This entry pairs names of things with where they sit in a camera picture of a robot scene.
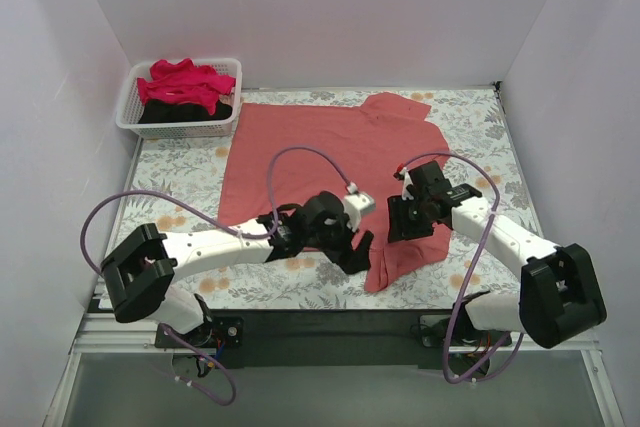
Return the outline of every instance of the folded clothes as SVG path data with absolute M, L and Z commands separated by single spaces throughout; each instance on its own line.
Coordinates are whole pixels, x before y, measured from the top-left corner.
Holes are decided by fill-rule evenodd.
M 361 233 L 375 237 L 365 290 L 377 292 L 398 277 L 446 258 L 449 229 L 437 226 L 432 237 L 387 243 L 387 198 L 402 191 L 393 177 L 398 164 L 430 150 L 448 150 L 440 129 L 424 119 L 428 105 L 394 94 L 370 96 L 361 107 L 245 104 L 231 144 L 220 199 L 219 218 L 242 222 L 270 210 L 264 189 L 267 167 L 279 150 L 312 145 L 331 155 L 358 187 L 377 203 L 363 219 Z M 436 157 L 442 167 L 445 157 Z M 321 190 L 340 195 L 344 185 L 332 167 L 304 151 L 282 156 L 273 187 L 279 203 L 303 204 Z M 360 235 L 354 239 L 354 246 Z
M 151 66 L 151 79 L 138 78 L 138 94 L 144 105 L 149 100 L 161 100 L 167 104 L 198 104 L 209 114 L 216 111 L 220 95 L 229 95 L 236 79 L 220 75 L 210 65 L 193 64 L 191 59 L 172 64 L 159 60 Z
M 144 106 L 139 124 L 167 124 L 174 122 L 206 122 L 224 120 L 231 117 L 233 108 L 218 100 L 213 115 L 199 104 L 167 104 L 161 100 L 151 99 Z

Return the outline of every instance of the white panel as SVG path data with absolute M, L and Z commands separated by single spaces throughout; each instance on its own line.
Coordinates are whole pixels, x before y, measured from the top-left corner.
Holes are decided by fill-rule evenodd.
M 0 425 L 41 425 L 95 281 L 81 223 L 131 158 L 113 118 L 129 64 L 95 0 L 0 0 L 0 12 Z
M 506 74 L 545 0 L 98 0 L 132 63 L 231 55 L 245 85 L 470 85 Z
M 509 127 L 545 234 L 594 260 L 604 360 L 640 425 L 640 0 L 548 0 L 504 83 Z

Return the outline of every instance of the floral mat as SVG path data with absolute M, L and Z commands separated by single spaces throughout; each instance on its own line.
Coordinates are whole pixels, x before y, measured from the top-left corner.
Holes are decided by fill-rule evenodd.
M 537 232 L 535 214 L 516 163 L 504 117 L 491 89 L 392 92 L 432 105 L 430 122 L 440 127 L 449 147 L 479 163 L 498 184 L 501 212 Z M 377 91 L 245 92 L 243 100 L 264 104 L 359 106 Z M 168 193 L 216 214 L 232 137 L 163 139 L 142 145 L 131 188 Z M 487 181 L 466 164 L 451 160 L 445 174 L 456 185 L 467 182 L 492 197 Z M 208 224 L 179 207 L 150 197 L 128 200 L 117 242 L 135 227 L 155 222 L 160 230 L 192 232 Z M 320 253 L 262 265 L 233 265 L 179 282 L 199 293 L 214 309 L 426 309 L 450 308 L 476 245 L 454 233 L 448 257 L 394 282 L 386 290 L 364 291 L 365 273 L 348 277 Z M 484 254 L 469 291 L 517 290 L 515 277 Z M 110 307 L 103 294 L 100 306 Z

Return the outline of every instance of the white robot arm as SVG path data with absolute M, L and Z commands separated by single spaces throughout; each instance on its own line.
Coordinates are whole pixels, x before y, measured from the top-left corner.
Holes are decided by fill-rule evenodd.
M 478 190 L 467 184 L 452 187 L 435 161 L 396 177 L 404 187 L 402 195 L 388 199 L 389 242 L 433 235 L 435 223 L 481 241 L 491 208 Z M 514 273 L 520 292 L 466 297 L 456 322 L 458 337 L 489 330 L 521 332 L 551 348 L 605 321 L 591 258 L 579 245 L 561 247 L 496 215 L 485 248 Z
M 155 224 L 141 225 L 101 264 L 116 320 L 151 319 L 197 336 L 197 329 L 211 322 L 209 309 L 175 282 L 229 265 L 295 257 L 306 247 L 322 251 L 347 274 L 368 270 L 373 234 L 366 231 L 355 249 L 352 240 L 362 217 L 374 210 L 374 200 L 364 192 L 340 200 L 323 191 L 304 205 L 280 207 L 278 228 L 268 237 L 272 213 L 235 226 L 238 235 L 221 230 L 161 234 Z

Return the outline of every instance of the floral tablecloth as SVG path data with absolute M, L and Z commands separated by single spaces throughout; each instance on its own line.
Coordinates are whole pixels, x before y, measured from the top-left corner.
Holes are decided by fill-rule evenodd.
M 440 127 L 449 146 L 489 172 L 502 193 L 501 212 L 537 232 L 504 118 L 493 90 L 393 92 L 432 105 L 428 120 Z M 246 92 L 245 102 L 359 106 L 376 91 Z M 209 214 L 216 214 L 232 137 L 166 139 L 143 143 L 131 188 L 168 193 Z M 445 174 L 454 185 L 468 182 L 488 198 L 487 181 L 466 164 L 451 160 Z M 168 202 L 149 197 L 128 200 L 117 242 L 136 226 L 155 222 L 160 230 L 190 232 L 209 225 Z M 223 267 L 180 281 L 214 309 L 425 309 L 450 308 L 476 245 L 454 234 L 449 256 L 394 282 L 386 290 L 363 290 L 365 273 L 348 277 L 319 253 L 262 265 Z M 513 275 L 484 254 L 470 292 L 490 287 L 516 290 Z M 110 307 L 104 294 L 100 306 Z

